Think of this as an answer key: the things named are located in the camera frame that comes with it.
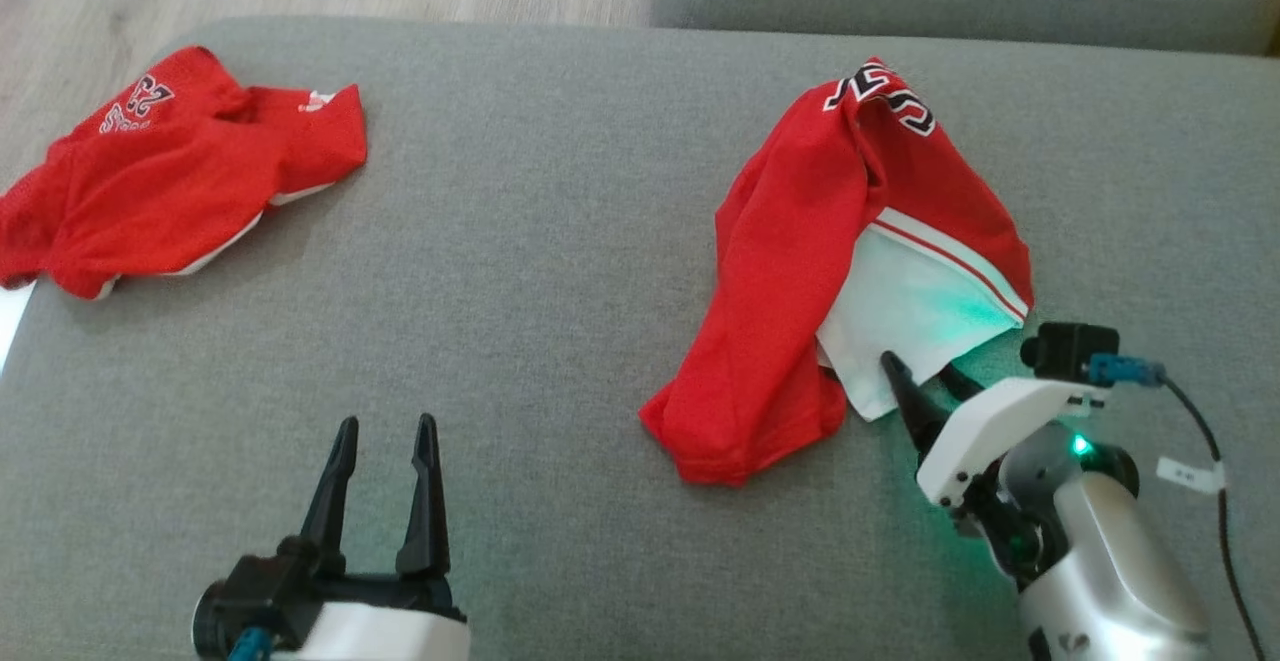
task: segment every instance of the white fabric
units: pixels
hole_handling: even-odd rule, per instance
[[[974,264],[973,250],[936,229],[922,238],[913,227],[928,245],[902,236],[896,227],[905,218],[893,211],[858,238],[849,277],[818,329],[849,402],[868,421],[897,407],[881,370],[883,351],[896,352],[923,383],[951,360],[1021,328],[1027,313],[995,266],[984,259]]]
[[[17,291],[0,288],[0,373],[4,373],[4,363],[9,357],[13,337],[18,333],[18,323],[22,322],[22,313],[27,310],[27,301],[35,290],[36,283],[28,283]]]
[[[292,204],[298,199],[306,199],[312,193],[320,193],[325,188],[329,188],[330,186],[333,186],[333,183],[325,183],[324,186],[312,186],[311,188],[303,188],[302,191],[294,191],[293,193],[276,193],[275,196],[271,196],[271,200],[268,201],[268,204],[273,206],[283,206],[285,204]]]

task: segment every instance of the black cable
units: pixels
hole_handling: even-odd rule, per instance
[[[1192,402],[1190,397],[1179,387],[1176,383],[1170,380],[1164,373],[1160,374],[1160,382],[1174,392],[1174,396],[1181,401],[1183,406],[1196,420],[1197,427],[1201,429],[1201,434],[1204,437],[1204,443],[1208,445],[1210,456],[1213,457],[1213,462],[1222,461],[1222,452],[1217,448],[1217,441],[1213,438],[1213,432],[1208,428],[1208,421],[1204,420],[1204,415],[1199,412],[1196,404]],[[1253,646],[1253,656],[1258,661],[1266,661],[1266,655],[1262,652],[1262,641],[1258,638],[1258,630],[1253,628],[1253,619],[1249,617],[1249,610],[1244,606],[1244,597],[1240,596],[1240,583],[1235,579],[1235,564],[1231,561],[1231,543],[1228,537],[1228,516],[1226,516],[1226,486],[1222,486],[1217,491],[1217,546],[1222,552],[1222,569],[1226,571],[1226,583],[1231,587],[1231,600],[1235,601],[1235,610],[1240,614],[1240,621],[1244,623],[1244,630],[1249,634],[1249,644]]]

